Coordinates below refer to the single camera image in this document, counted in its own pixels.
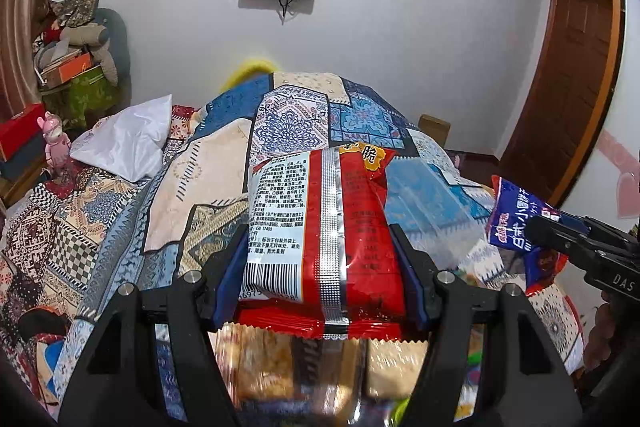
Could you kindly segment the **person right hand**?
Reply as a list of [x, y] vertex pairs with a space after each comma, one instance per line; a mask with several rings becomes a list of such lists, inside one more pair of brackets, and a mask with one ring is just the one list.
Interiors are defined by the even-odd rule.
[[594, 316], [594, 325], [588, 335], [588, 341], [582, 355], [585, 370], [593, 371], [612, 355], [612, 339], [617, 329], [617, 319], [620, 315], [614, 306], [613, 297], [602, 291], [602, 305]]

